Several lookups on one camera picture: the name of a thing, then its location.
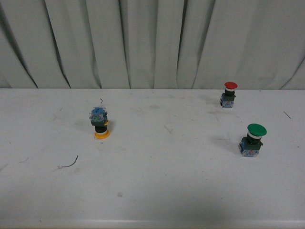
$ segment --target green push button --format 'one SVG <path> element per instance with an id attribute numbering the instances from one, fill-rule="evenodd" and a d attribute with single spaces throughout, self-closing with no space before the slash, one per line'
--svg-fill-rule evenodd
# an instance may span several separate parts
<path id="1" fill-rule="evenodd" d="M 248 125 L 248 131 L 253 134 L 254 136 L 264 136 L 267 134 L 267 130 L 262 125 L 252 123 Z"/>

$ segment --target thin wire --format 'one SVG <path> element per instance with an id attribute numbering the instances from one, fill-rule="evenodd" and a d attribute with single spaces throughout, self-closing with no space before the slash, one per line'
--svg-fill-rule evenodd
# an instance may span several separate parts
<path id="1" fill-rule="evenodd" d="M 75 161 L 73 162 L 73 164 L 71 164 L 69 166 L 59 166 L 59 168 L 67 168 L 67 167 L 73 166 L 75 164 L 75 162 L 77 161 L 77 158 L 78 158 L 78 155 L 77 155 Z"/>

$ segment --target white table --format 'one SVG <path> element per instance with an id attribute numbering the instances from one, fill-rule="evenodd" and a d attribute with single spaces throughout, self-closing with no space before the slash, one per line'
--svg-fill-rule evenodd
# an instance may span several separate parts
<path id="1" fill-rule="evenodd" d="M 222 92 L 1 89 L 0 228 L 305 228 L 305 91 Z"/>

